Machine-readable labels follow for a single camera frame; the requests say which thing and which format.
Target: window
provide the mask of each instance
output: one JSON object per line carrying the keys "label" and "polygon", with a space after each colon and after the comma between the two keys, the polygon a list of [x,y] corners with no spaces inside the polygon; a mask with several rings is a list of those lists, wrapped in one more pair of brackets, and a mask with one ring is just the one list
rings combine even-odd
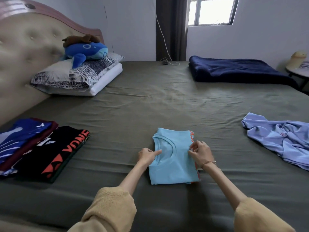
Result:
{"label": "window", "polygon": [[189,26],[232,24],[238,0],[191,0]]}

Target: bracelet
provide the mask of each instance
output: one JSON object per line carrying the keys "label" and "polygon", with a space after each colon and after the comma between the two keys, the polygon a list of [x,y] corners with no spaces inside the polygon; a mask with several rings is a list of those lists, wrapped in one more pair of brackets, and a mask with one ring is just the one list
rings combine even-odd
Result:
{"label": "bracelet", "polygon": [[215,160],[214,161],[209,161],[208,160],[204,164],[202,164],[201,167],[203,167],[205,164],[208,164],[208,163],[213,163],[213,164],[217,165]]}

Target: blue whale plush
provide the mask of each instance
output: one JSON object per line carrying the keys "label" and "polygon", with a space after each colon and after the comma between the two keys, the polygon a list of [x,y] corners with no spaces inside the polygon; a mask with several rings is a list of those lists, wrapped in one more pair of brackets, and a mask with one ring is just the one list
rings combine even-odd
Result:
{"label": "blue whale plush", "polygon": [[89,44],[77,43],[64,48],[65,56],[73,59],[72,68],[79,67],[86,59],[101,59],[104,58],[108,49],[106,45],[98,42]]}

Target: patterned pillow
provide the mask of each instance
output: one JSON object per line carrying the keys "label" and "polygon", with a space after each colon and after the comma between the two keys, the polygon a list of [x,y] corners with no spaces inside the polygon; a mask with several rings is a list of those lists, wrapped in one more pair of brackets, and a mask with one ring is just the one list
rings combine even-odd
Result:
{"label": "patterned pillow", "polygon": [[75,69],[72,69],[72,59],[59,61],[37,73],[30,84],[34,87],[45,85],[53,88],[86,90],[123,59],[121,55],[110,53],[102,59],[86,61]]}

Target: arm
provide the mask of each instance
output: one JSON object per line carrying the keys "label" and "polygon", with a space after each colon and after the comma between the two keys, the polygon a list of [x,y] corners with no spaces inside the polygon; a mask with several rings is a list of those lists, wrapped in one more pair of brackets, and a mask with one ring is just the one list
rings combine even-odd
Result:
{"label": "arm", "polygon": [[205,142],[196,141],[188,153],[218,184],[235,211],[235,232],[295,232],[295,230],[267,207],[248,198],[219,169],[211,149]]}
{"label": "arm", "polygon": [[136,214],[133,192],[143,172],[161,152],[161,150],[153,152],[148,148],[143,148],[138,153],[137,164],[122,183],[118,187],[100,189],[82,221],[76,223],[68,232],[130,231]]}

